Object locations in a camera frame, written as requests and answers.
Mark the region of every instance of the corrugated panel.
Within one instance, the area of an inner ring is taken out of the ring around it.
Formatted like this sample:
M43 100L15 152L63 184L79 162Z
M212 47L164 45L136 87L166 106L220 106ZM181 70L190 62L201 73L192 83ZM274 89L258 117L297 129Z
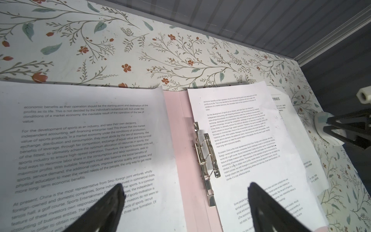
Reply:
M356 97L371 85L371 24L364 26L314 60L302 70L324 111L342 115L371 108ZM368 191L371 191L371 151L345 144L345 150Z
M371 0L108 0L291 58Z

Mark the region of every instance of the table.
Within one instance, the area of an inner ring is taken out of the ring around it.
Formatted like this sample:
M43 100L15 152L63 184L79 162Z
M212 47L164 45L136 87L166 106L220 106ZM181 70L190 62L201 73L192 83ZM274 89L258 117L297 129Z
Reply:
M317 134L313 116L322 108L296 61L91 2L7 2L0 3L2 80L169 91L259 81L283 87L331 186L319 195L329 231L370 229L370 195L343 147Z

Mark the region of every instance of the pink folder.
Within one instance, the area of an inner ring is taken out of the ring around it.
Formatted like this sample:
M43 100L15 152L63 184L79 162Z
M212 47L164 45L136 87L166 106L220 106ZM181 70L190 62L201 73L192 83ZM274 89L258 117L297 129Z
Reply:
M188 231L222 232L216 207L209 207L194 144L194 120L188 92L164 91ZM316 232L325 232L321 227Z

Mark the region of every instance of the white paper sheet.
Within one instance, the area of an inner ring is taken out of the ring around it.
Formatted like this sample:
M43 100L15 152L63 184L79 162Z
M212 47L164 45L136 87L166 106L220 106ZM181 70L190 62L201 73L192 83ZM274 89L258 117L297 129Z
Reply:
M209 133L221 172L211 177L224 232L253 231L247 187L259 184L310 230L326 226L264 82L188 89L194 120Z
M311 186L316 195L319 195L330 187L321 160L285 90L273 86L268 86L268 89L282 116L287 132L303 161Z
M160 88L2 82L0 99L0 231L62 231L117 183L117 231L186 231Z

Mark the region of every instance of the clip spring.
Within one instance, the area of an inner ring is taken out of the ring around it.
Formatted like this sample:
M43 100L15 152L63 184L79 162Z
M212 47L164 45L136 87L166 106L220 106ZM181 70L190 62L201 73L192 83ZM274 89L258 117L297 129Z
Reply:
M207 133L204 134L204 137L205 137L204 141L202 143L200 143L200 139L198 137L198 131L199 131L198 122L194 123L194 131L196 133L196 143L195 143L194 146L196 148L198 161L200 163L202 180L205 184L205 189L206 189L206 196L207 196L207 199L208 199L208 202L209 202L209 206L210 207L216 206L215 199L214 199L214 191L213 191L213 189L211 187L211 183L210 183L210 174L207 172L206 159L205 159L205 157L203 155L203 152L202 152L203 142L206 142L206 146L207 146L207 149L208 149L208 152L209 152L207 157L210 157L211 164L213 166L213 171L212 172L214 172L215 178L218 178L218 177L220 177L220 172L219 172L218 164L216 162L214 149L213 149L213 146L211 145L209 134L207 134Z

